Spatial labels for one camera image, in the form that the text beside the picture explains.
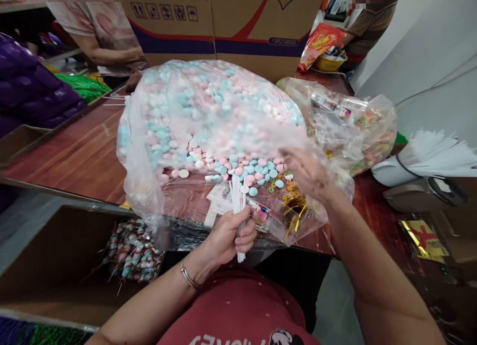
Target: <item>bracelet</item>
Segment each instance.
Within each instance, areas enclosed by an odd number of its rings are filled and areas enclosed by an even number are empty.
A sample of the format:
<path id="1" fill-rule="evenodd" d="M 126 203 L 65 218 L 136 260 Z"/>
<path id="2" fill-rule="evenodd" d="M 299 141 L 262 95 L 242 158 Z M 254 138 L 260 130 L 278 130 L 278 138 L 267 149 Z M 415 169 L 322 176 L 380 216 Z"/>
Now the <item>bracelet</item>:
<path id="1" fill-rule="evenodd" d="M 195 289 L 200 289 L 202 288 L 202 285 L 197 285 L 194 283 L 194 281 L 190 278 L 189 274 L 187 273 L 187 269 L 184 268 L 184 259 L 182 258 L 182 261 L 180 262 L 180 272 L 184 275 L 185 279 L 189 283 L 189 285 Z"/>

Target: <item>red candy bag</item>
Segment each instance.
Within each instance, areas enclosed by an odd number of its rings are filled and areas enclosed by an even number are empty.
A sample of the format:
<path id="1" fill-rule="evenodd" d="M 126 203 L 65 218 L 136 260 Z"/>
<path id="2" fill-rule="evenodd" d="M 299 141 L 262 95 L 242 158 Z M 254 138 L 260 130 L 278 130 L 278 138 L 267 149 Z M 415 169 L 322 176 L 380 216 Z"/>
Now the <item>red candy bag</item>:
<path id="1" fill-rule="evenodd" d="M 318 27 L 308 37 L 305 50 L 303 51 L 298 70 L 306 73 L 313 62 L 336 44 L 341 44 L 341 40 L 346 35 L 342 30 L 329 24 L 320 23 Z"/>

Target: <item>red shirt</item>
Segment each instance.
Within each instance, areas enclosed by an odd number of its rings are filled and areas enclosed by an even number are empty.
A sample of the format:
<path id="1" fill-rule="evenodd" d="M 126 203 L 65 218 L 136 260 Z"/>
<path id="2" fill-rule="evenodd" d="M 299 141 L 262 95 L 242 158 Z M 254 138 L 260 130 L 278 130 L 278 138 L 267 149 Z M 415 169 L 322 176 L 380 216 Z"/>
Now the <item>red shirt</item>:
<path id="1" fill-rule="evenodd" d="M 305 330 L 302 309 L 285 289 L 251 268 L 227 267 L 207 280 L 158 345 L 318 344 Z"/>

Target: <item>hand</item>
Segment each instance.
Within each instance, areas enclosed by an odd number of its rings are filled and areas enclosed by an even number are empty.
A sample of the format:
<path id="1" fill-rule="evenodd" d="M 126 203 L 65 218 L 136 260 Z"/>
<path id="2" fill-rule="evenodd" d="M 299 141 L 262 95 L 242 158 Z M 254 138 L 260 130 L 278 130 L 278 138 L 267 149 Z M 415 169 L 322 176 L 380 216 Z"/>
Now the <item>hand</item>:
<path id="1" fill-rule="evenodd" d="M 258 214 L 246 206 L 243 211 L 233 214 L 231 211 L 224 214 L 207 239 L 200 246 L 211 261 L 218 265 L 227 264 L 237 255 L 237 252 L 247 253 L 257 238 L 255 230 Z M 245 227 L 237 236 L 237 228 L 246 222 Z"/>
<path id="2" fill-rule="evenodd" d="M 321 162 L 305 150 L 286 148 L 280 149 L 280 152 L 302 193 L 327 203 L 339 192 Z"/>

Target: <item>wooden table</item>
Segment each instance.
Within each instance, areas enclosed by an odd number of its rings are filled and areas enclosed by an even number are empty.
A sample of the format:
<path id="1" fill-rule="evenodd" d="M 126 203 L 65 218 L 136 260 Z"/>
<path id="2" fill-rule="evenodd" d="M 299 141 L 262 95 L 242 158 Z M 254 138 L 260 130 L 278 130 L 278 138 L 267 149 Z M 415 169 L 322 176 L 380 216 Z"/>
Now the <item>wooden table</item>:
<path id="1" fill-rule="evenodd" d="M 305 78 L 318 81 L 330 90 L 352 94 L 342 76 L 308 73 Z M 125 201 L 126 171 L 116 156 L 116 134 L 124 107 L 117 104 L 121 101 L 105 99 L 101 106 L 4 170 L 0 181 L 121 205 Z M 423 267 L 426 262 L 411 258 L 397 225 L 397 220 L 403 216 L 382 197 L 386 187 L 375 181 L 370 172 L 354 180 L 354 206 L 401 269 L 418 274 L 438 273 L 434 263 Z M 335 255 L 332 244 L 329 225 L 298 242 L 299 247 Z"/>

